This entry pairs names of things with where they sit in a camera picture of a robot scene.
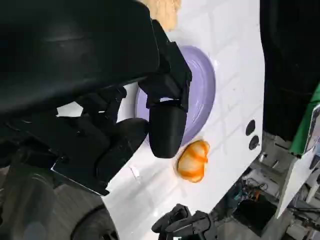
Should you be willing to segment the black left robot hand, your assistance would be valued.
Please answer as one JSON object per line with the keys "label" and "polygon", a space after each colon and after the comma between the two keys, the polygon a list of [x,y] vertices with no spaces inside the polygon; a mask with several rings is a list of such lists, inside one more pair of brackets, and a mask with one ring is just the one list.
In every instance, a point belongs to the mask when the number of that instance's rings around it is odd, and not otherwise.
{"label": "black left robot hand", "polygon": [[0,165],[22,151],[100,196],[145,139],[179,150],[191,70],[137,0],[0,3]]}

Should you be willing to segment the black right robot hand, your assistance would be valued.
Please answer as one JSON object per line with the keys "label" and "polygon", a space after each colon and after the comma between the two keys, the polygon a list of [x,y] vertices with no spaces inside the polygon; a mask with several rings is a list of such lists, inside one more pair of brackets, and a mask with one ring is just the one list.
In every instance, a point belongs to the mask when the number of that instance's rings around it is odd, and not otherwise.
{"label": "black right robot hand", "polygon": [[177,204],[151,227],[159,240],[217,240],[218,232],[212,218],[197,210],[191,214],[187,206]]}

